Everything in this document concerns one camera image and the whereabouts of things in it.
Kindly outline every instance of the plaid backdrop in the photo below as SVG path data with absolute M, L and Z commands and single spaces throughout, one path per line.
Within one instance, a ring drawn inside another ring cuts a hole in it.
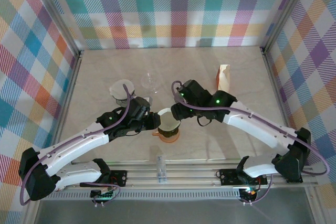
M 55 0 L 83 49 L 260 45 L 275 2 Z
M 18 223 L 22 152 L 48 146 L 74 55 L 41 0 L 0 0 L 0 223 Z
M 319 182 L 336 221 L 336 0 L 299 0 L 268 58 L 290 124 L 310 129 L 331 166 Z

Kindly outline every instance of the white table surface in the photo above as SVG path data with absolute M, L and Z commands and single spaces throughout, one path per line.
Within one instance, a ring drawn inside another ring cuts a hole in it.
M 101 114 L 117 108 L 109 87 L 129 79 L 136 95 L 152 96 L 152 111 L 171 107 L 171 83 L 195 79 L 210 93 L 216 90 L 221 64 L 230 64 L 230 93 L 255 112 L 283 124 L 267 70 L 258 47 L 160 48 L 85 51 L 72 95 L 61 139 L 83 130 Z M 160 84 L 151 94 L 141 84 L 146 73 Z M 270 148 L 232 126 L 213 121 L 200 127 L 196 118 L 182 121 L 181 136 L 164 143 L 144 131 L 134 137 L 121 137 L 79 157 L 76 161 L 103 158 L 105 161 L 153 161 L 157 154 L 166 159 L 241 158 L 270 151 Z

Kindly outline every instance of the marble table surface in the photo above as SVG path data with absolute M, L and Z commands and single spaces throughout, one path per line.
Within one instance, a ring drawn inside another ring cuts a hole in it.
M 83 130 L 101 114 L 117 108 L 109 87 L 129 79 L 136 95 L 153 98 L 152 111 L 174 104 L 171 83 L 195 79 L 210 93 L 216 90 L 221 64 L 230 64 L 230 93 L 255 112 L 283 124 L 279 107 L 258 47 L 159 48 L 85 51 L 62 132 L 64 140 Z M 142 78 L 150 73 L 158 83 L 157 93 L 144 88 Z M 232 126 L 213 121 L 200 127 L 196 118 L 182 121 L 181 136 L 164 143 L 144 131 L 121 137 L 79 157 L 76 161 L 153 161 L 166 159 L 217 159 L 255 156 L 271 149 Z

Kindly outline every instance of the small vial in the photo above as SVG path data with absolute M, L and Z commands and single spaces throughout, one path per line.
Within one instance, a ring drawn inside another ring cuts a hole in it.
M 160 184 L 167 183 L 166 159 L 164 156 L 156 156 L 156 176 Z

